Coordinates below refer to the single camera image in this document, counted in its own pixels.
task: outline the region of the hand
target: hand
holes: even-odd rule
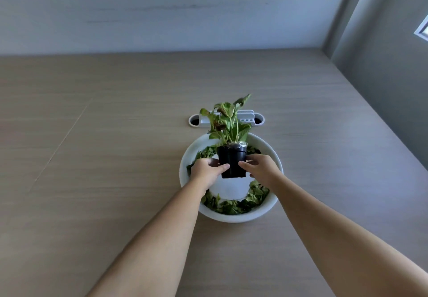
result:
[[[239,161],[238,164],[250,173],[259,183],[270,187],[272,180],[278,176],[283,176],[280,169],[268,155],[251,154],[247,156],[247,162]]]
[[[190,180],[200,181],[200,183],[206,186],[204,190],[206,191],[214,184],[217,177],[228,170],[229,167],[229,164],[220,165],[218,159],[201,158],[192,166]]]

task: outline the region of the black plastic pot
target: black plastic pot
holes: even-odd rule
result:
[[[223,179],[234,177],[245,177],[245,170],[238,165],[239,161],[247,158],[247,146],[238,143],[231,143],[217,148],[217,155],[220,165],[230,164],[230,168],[223,172]]]

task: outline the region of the window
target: window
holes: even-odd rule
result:
[[[415,34],[428,41],[428,16],[418,27]]]

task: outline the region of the white ceramic pot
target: white ceramic pot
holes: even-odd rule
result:
[[[184,186],[189,181],[189,175],[187,173],[187,165],[190,165],[195,160],[196,154],[198,151],[206,148],[207,146],[214,145],[218,143],[218,139],[209,139],[208,134],[203,135],[196,139],[190,146],[187,148],[186,152],[183,155],[180,163],[180,184]],[[262,154],[269,155],[278,165],[279,169],[283,173],[281,161],[278,158],[278,155],[272,149],[271,146],[268,145],[260,137],[253,135],[252,133],[248,134],[247,142],[249,145],[260,150]],[[213,195],[220,194],[220,197],[225,199],[240,199],[244,198],[249,190],[249,182],[253,179],[249,177],[247,173],[247,177],[238,178],[238,179],[222,179],[219,177],[216,183],[210,188],[211,193]],[[267,213],[278,201],[278,198],[275,194],[270,192],[263,203],[251,210],[249,213],[244,213],[241,215],[223,215],[221,213],[216,213],[212,211],[208,207],[204,206],[202,203],[199,206],[199,211],[203,213],[205,216],[218,220],[220,222],[248,222],[250,220],[256,219],[261,215]]]

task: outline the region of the table surface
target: table surface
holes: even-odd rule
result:
[[[179,189],[200,108],[252,93],[285,174],[428,269],[428,172],[318,50],[0,59],[2,296],[82,296]],[[281,205],[199,215],[177,296],[333,296]]]

